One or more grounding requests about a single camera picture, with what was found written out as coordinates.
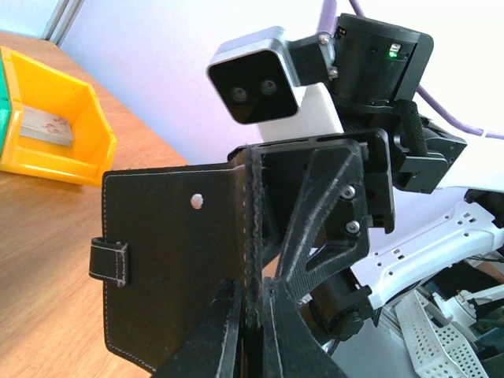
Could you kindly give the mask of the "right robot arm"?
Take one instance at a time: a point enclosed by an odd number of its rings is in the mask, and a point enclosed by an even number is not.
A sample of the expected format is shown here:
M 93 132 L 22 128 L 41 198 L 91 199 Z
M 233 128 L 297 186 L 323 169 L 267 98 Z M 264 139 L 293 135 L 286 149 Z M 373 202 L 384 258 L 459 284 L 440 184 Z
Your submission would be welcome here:
M 279 28 L 238 47 L 208 73 L 240 124 L 285 120 L 295 89 L 320 84 L 340 134 L 240 147 L 246 162 L 247 320 L 259 326 L 260 264 L 308 316 L 321 343 L 348 339 L 373 314 L 369 285 L 351 266 L 369 252 L 369 229 L 392 232 L 394 189 L 429 194 L 466 143 L 431 128 L 413 95 L 433 50 L 430 35 L 344 13 L 335 30 L 286 41 Z

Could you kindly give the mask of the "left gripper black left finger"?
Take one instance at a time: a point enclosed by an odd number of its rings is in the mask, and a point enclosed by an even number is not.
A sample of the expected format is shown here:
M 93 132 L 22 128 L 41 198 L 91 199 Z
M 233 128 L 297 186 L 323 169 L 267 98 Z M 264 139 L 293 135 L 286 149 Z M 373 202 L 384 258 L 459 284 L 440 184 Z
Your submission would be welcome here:
M 154 377 L 239 377 L 242 364 L 243 291 L 223 280 L 202 320 Z

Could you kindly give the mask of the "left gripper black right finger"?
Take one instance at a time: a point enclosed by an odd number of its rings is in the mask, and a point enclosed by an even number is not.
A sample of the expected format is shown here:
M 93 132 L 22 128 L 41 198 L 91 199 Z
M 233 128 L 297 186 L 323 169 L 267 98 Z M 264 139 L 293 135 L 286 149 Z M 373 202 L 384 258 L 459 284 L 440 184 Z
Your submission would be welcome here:
M 263 377 L 346 375 L 315 340 L 280 280 L 263 280 L 261 322 Z

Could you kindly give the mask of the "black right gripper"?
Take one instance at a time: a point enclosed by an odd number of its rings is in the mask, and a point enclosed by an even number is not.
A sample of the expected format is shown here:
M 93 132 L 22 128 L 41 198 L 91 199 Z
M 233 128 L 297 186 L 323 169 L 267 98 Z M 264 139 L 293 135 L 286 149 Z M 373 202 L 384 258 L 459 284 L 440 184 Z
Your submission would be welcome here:
M 276 276 L 298 302 L 369 252 L 369 228 L 395 227 L 391 159 L 377 129 L 254 144 L 267 230 L 285 235 Z

